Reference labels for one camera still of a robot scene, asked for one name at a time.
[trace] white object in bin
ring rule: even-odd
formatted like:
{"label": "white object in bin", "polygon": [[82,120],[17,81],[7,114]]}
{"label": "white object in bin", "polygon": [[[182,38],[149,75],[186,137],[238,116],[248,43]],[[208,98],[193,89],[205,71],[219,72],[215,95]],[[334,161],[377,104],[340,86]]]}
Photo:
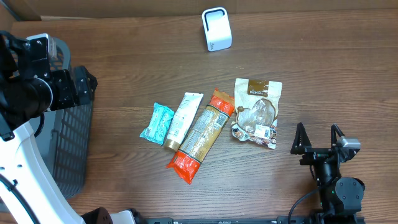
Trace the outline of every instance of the white object in bin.
{"label": "white object in bin", "polygon": [[232,45],[228,14],[223,7],[207,9],[201,14],[207,49],[210,52],[227,49]]}

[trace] food pouch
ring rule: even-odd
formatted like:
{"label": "food pouch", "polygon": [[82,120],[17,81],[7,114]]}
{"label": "food pouch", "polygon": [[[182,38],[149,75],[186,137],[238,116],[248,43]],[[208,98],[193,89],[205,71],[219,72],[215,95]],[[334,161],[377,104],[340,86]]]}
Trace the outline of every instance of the food pouch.
{"label": "food pouch", "polygon": [[240,141],[254,141],[275,149],[278,101],[282,83],[273,81],[235,81],[236,121],[232,122],[232,135]]}
{"label": "food pouch", "polygon": [[210,103],[166,168],[173,167],[182,179],[191,184],[193,176],[233,112],[234,99],[215,90]]}
{"label": "food pouch", "polygon": [[172,122],[174,111],[170,108],[155,103],[154,113],[150,119],[148,128],[144,129],[139,135],[148,141],[163,145],[167,130]]}

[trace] tissue packet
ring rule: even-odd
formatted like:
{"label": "tissue packet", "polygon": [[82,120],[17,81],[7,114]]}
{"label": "tissue packet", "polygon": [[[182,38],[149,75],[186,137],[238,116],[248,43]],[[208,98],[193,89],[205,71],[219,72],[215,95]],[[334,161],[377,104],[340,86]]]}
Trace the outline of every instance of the tissue packet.
{"label": "tissue packet", "polygon": [[276,148],[278,101],[282,83],[237,78],[235,81],[236,121],[232,135],[240,141]]}
{"label": "tissue packet", "polygon": [[148,128],[144,129],[139,135],[148,141],[163,145],[164,138],[172,122],[174,111],[167,106],[155,103],[154,113],[150,119]]}

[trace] wooden table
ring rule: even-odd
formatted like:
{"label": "wooden table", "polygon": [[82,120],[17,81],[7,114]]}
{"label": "wooden table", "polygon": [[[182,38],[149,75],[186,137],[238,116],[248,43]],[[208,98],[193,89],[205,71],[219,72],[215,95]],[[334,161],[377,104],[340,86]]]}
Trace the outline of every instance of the wooden table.
{"label": "wooden table", "polygon": [[[63,39],[73,64],[98,79],[86,185],[69,201],[78,213],[103,206],[145,217],[287,215],[315,188],[289,153],[303,121],[313,146],[330,145],[333,123],[359,137],[362,149],[341,173],[366,184],[360,215],[368,223],[396,223],[397,21],[398,10],[230,15],[233,46],[213,53],[200,16],[20,22],[12,32]],[[283,83],[277,149],[234,139],[233,116],[188,185],[165,169],[173,154],[139,134],[155,102],[176,110],[186,91],[204,93],[198,118],[215,88],[233,95],[238,77]],[[316,207],[314,197],[295,214]]]}

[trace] package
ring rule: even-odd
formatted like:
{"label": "package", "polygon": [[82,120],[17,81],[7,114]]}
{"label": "package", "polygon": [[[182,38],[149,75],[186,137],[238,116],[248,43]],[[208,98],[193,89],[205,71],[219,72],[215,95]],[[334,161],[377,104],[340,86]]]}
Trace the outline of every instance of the package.
{"label": "package", "polygon": [[163,145],[167,130],[172,122],[174,111],[170,108],[155,103],[154,113],[150,119],[148,128],[144,129],[139,135],[148,141]]}
{"label": "package", "polygon": [[234,96],[237,115],[232,122],[232,135],[240,141],[255,141],[275,149],[281,93],[281,82],[237,78]]}
{"label": "package", "polygon": [[191,184],[193,176],[233,112],[234,99],[215,90],[210,103],[166,168],[173,167],[182,179]]}
{"label": "package", "polygon": [[180,106],[174,114],[172,124],[167,134],[165,149],[177,152],[189,127],[197,113],[203,94],[185,93]]}

